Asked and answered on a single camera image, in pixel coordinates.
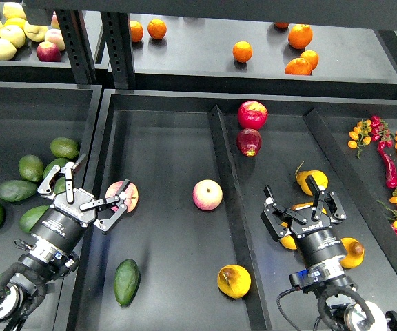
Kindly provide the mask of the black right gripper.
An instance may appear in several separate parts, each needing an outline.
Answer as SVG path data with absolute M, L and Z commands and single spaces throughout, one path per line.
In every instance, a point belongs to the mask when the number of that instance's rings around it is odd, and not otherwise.
M 323 186 L 319 186 L 312 175 L 309 175 L 305 182 L 314 196 L 312 221 L 320 221 L 325 216 L 323 214 L 325 207 L 329 208 L 328 217 L 331 223 L 342 223 L 347 218 L 335 192 L 328 192 Z M 261 220 L 274 241 L 279 241 L 291 234 L 295 237 L 303 237 L 295 240 L 296 250 L 308 270 L 322 265 L 324 268 L 334 270 L 342 268 L 340 260 L 345 257 L 347 251 L 331 227 L 319 228 L 305 236 L 303 226 L 307 225 L 307 219 L 297 211 L 279 204 L 272 196 L 272 189 L 269 185 L 265 186 L 263 192 L 266 200 L 261 212 Z

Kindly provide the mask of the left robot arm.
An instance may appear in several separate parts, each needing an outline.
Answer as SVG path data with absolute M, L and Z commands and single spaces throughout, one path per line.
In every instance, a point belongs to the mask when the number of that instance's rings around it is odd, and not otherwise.
M 107 198 L 96 198 L 74 185 L 74 175 L 84 164 L 85 156 L 54 166 L 39 185 L 37 192 L 51 204 L 32 227 L 36 239 L 0 276 L 0 323 L 6 330 L 21 330 L 27 318 L 42 304 L 49 284 L 75 271 L 79 258 L 74 249 L 85 232 L 94 225 L 108 233 L 127 212 L 126 179 Z

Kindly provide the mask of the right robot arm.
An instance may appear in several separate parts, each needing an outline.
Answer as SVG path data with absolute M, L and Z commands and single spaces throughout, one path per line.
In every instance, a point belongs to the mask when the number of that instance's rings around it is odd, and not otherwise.
M 306 178 L 313 203 L 292 209 L 281 205 L 265 186 L 266 200 L 261 219 L 275 241 L 286 237 L 294 240 L 304 270 L 289 276 L 290 289 L 279 299 L 295 291 L 314 293 L 318 317 L 313 329 L 324 323 L 330 330 L 397 330 L 397 313 L 383 312 L 375 303 L 366 301 L 357 286 L 345 274 L 341 262 L 348 254 L 334 225 L 346 219 L 342 204 L 334 192 Z

